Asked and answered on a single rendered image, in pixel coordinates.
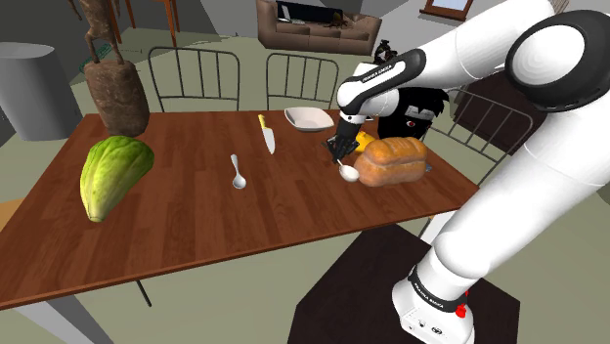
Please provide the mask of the yellow object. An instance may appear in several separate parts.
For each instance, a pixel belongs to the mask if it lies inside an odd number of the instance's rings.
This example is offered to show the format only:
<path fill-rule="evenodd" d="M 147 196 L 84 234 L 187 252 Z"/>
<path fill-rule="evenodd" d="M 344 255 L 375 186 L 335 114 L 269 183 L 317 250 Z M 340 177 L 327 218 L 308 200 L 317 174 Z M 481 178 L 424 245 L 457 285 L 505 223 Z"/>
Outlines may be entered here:
<path fill-rule="evenodd" d="M 375 137 L 364 131 L 360 131 L 356 136 L 356 141 L 358 146 L 355 148 L 355 152 L 363 152 L 369 143 L 375 141 Z"/>

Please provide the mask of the white spoon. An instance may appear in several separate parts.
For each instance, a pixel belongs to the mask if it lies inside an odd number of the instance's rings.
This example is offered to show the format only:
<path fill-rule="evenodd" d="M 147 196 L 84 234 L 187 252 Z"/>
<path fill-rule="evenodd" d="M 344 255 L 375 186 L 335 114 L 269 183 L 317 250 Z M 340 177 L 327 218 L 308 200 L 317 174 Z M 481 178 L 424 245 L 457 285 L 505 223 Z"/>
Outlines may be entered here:
<path fill-rule="evenodd" d="M 340 176 L 345 181 L 350 182 L 350 183 L 354 183 L 354 182 L 357 182 L 359 180 L 360 173 L 359 173 L 359 171 L 356 168 L 354 168 L 354 167 L 352 167 L 350 165 L 343 164 L 340 160 L 336 160 L 336 162 L 339 165 Z"/>

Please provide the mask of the white bowl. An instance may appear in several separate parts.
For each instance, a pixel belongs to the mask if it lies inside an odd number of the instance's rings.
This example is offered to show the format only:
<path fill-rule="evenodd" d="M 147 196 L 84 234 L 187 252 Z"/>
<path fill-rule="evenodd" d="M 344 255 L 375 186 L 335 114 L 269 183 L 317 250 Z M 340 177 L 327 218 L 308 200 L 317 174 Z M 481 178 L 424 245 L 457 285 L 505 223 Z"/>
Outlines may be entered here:
<path fill-rule="evenodd" d="M 334 126 L 334 121 L 317 107 L 289 107 L 284 110 L 287 121 L 301 132 L 320 132 Z"/>

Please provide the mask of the brown bread loaf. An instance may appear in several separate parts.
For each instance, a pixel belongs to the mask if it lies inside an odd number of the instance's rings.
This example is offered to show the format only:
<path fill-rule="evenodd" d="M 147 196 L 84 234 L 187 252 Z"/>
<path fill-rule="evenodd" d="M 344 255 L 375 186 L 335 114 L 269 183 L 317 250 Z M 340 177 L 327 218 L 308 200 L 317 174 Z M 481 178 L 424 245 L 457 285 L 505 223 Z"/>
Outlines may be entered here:
<path fill-rule="evenodd" d="M 366 145 L 354 167 L 359 181 L 382 187 L 419 180 L 426 171 L 427 147 L 414 137 L 374 140 Z"/>

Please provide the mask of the grey metal chair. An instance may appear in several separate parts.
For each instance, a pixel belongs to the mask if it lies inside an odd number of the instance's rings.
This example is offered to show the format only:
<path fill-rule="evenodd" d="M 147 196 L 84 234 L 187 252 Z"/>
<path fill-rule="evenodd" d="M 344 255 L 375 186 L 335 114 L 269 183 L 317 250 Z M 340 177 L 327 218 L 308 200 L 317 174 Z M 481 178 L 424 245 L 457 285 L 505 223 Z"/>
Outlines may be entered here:
<path fill-rule="evenodd" d="M 174 61 L 176 64 L 177 74 L 178 74 L 178 83 L 180 88 L 179 95 L 162 95 L 159 91 L 159 83 L 156 80 L 153 69 L 153 53 L 156 51 L 171 51 L 174 56 Z M 183 79 L 183 69 L 181 66 L 180 53 L 181 52 L 195 52 L 196 53 L 196 61 L 197 61 L 197 72 L 199 78 L 199 95 L 187 95 L 185 92 L 185 85 Z M 216 96 L 206 96 L 205 95 L 205 86 L 204 86 L 204 72 L 203 72 L 203 54 L 213 54 L 215 59 L 216 66 L 216 81 L 217 81 L 217 95 Z M 233 97 L 224 97 L 222 93 L 222 81 L 221 81 L 221 66 L 220 66 L 220 57 L 229 56 L 235 60 L 236 63 L 236 94 Z M 169 47 L 169 46 L 153 46 L 148 51 L 148 66 L 152 79 L 152 85 L 155 91 L 156 98 L 158 100 L 160 109 L 162 112 L 165 112 L 164 100 L 214 100 L 214 101 L 232 101 L 236 104 L 236 110 L 240 109 L 240 58 L 233 52 L 222 51 L 222 50 L 212 50 L 212 49 L 201 49 L 201 48 L 192 48 L 192 47 Z"/>
<path fill-rule="evenodd" d="M 339 76 L 336 61 L 315 56 L 271 53 L 265 62 L 266 107 L 273 99 L 324 104 L 331 108 Z"/>
<path fill-rule="evenodd" d="M 439 116 L 422 141 L 443 138 L 471 152 L 468 163 L 484 171 L 478 186 L 533 133 L 534 120 L 522 110 L 462 89 L 449 91 L 446 114 Z"/>

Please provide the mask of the brown sofa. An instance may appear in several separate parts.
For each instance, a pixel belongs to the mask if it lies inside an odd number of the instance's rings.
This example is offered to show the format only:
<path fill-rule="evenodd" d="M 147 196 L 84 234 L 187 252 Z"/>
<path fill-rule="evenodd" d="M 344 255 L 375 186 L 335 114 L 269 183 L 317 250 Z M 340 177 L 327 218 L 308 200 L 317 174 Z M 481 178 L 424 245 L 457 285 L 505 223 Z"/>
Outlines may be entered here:
<path fill-rule="evenodd" d="M 341 27 L 281 21 L 281 6 L 272 0 L 256 0 L 256 11 L 258 40 L 265 48 L 277 50 L 369 56 L 382 23 L 380 18 L 350 13 L 342 15 L 347 24 Z"/>

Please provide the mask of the silver spoon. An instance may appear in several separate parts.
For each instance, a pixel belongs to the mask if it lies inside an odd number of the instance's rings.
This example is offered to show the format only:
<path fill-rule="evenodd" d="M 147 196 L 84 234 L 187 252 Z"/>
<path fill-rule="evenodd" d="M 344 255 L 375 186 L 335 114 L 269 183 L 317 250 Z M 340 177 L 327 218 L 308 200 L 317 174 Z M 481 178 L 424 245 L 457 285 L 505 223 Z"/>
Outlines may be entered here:
<path fill-rule="evenodd" d="M 246 187 L 246 180 L 240 173 L 238 156 L 236 154 L 232 154 L 231 161 L 236 173 L 235 178 L 233 179 L 233 186 L 236 189 L 241 190 Z"/>

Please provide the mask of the dark robot stand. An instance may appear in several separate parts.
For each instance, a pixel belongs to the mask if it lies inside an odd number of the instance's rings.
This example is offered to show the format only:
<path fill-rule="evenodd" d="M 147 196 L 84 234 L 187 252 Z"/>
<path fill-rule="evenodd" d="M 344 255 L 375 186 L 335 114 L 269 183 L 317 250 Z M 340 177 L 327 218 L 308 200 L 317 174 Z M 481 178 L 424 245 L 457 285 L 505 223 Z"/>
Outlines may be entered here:
<path fill-rule="evenodd" d="M 398 225 L 361 232 L 301 299 L 287 344 L 424 344 L 391 300 L 430 245 Z M 481 279 L 469 290 L 474 344 L 517 344 L 520 302 Z"/>

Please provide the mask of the brown-framed window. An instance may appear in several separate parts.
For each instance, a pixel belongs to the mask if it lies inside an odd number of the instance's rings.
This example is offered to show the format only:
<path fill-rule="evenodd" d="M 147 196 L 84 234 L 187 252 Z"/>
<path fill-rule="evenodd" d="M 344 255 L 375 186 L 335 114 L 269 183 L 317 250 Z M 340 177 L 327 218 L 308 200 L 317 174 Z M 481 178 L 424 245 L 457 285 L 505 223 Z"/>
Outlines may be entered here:
<path fill-rule="evenodd" d="M 421 14 L 464 22 L 473 0 L 427 0 Z"/>

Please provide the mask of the brown wooden dining table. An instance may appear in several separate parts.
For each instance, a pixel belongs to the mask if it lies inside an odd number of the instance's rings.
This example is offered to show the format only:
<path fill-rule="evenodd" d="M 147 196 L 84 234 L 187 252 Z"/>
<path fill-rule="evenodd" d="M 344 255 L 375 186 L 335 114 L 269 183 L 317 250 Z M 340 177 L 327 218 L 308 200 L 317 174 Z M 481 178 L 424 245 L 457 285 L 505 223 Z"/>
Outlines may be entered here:
<path fill-rule="evenodd" d="M 151 171 L 94 223 L 79 178 L 106 135 L 85 116 L 0 232 L 0 310 L 455 210 L 477 189 L 435 153 L 419 181 L 348 183 L 323 147 L 328 131 L 300 132 L 279 110 L 166 112 L 142 137 Z"/>

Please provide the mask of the brown wooden chair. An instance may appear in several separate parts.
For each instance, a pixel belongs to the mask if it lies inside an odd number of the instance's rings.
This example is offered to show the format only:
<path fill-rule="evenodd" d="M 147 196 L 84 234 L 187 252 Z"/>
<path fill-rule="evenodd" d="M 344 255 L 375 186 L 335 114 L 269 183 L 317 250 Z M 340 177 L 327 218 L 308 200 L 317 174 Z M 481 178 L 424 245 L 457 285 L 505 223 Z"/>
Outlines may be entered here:
<path fill-rule="evenodd" d="M 164 6 L 164 10 L 165 10 L 165 16 L 167 18 L 168 21 L 168 26 L 169 26 L 169 31 L 170 31 L 170 35 L 171 35 L 171 40 L 172 40 L 172 45 L 174 47 L 177 46 L 177 41 L 176 41 L 176 33 L 180 32 L 180 22 L 179 22 L 179 17 L 177 14 L 177 4 L 176 4 L 176 0 L 152 0 L 156 3 L 162 3 Z M 117 23 L 117 19 L 120 17 L 120 2 L 121 0 L 107 0 L 108 4 L 109 4 L 109 9 L 110 9 L 110 21 L 111 24 L 113 26 L 113 30 L 115 33 L 115 36 L 117 37 L 117 41 L 119 43 L 121 43 L 121 36 L 120 36 L 120 30 L 118 29 L 118 23 Z M 127 10 L 127 15 L 128 15 L 128 19 L 129 22 L 131 24 L 132 28 L 136 27 L 135 24 L 135 18 L 133 15 L 133 10 L 132 10 L 132 6 L 131 6 L 131 2 L 130 0 L 124 0 L 125 3 L 125 7 Z"/>

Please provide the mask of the green cabbage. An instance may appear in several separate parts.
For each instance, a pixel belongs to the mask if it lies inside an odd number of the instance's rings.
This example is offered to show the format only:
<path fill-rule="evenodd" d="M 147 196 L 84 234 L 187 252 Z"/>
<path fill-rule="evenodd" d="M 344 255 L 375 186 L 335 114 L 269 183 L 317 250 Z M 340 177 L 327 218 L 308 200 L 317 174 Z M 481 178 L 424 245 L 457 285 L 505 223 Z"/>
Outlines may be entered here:
<path fill-rule="evenodd" d="M 90 148 L 80 176 L 80 196 L 89 220 L 103 222 L 153 163 L 153 150 L 131 137 L 110 136 Z"/>

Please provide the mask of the brown figure sculpture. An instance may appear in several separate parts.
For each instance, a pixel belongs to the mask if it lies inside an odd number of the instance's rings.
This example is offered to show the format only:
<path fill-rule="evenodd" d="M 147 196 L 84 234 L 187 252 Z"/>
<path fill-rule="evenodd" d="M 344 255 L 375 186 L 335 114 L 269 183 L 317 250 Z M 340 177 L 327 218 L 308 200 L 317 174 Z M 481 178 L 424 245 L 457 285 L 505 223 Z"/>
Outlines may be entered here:
<path fill-rule="evenodd" d="M 123 59 L 110 24 L 108 0 L 78 0 L 90 25 L 84 39 L 92 61 L 84 66 L 91 97 L 110 135 L 137 137 L 150 119 L 149 104 L 136 67 Z M 93 42 L 107 41 L 116 60 L 102 60 Z"/>

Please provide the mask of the grey cylinder bin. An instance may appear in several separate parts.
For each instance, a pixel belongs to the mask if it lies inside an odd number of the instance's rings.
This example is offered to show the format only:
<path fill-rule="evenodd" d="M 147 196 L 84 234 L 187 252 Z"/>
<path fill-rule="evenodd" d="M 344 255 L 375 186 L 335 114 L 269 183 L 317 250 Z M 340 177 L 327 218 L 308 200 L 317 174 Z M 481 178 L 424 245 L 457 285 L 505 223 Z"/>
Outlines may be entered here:
<path fill-rule="evenodd" d="M 0 108 L 25 141 L 68 138 L 82 114 L 55 49 L 0 42 Z"/>

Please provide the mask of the yellow-handled knife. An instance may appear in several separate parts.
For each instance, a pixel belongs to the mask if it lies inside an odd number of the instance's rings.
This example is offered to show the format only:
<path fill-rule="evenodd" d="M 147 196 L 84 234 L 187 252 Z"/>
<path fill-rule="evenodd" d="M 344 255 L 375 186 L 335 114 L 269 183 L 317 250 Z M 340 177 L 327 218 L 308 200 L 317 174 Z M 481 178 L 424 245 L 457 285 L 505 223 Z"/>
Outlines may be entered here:
<path fill-rule="evenodd" d="M 258 115 L 258 120 L 262 129 L 262 134 L 265 140 L 265 144 L 270 154 L 273 154 L 276 149 L 274 131 L 266 125 L 265 116 L 263 114 Z"/>

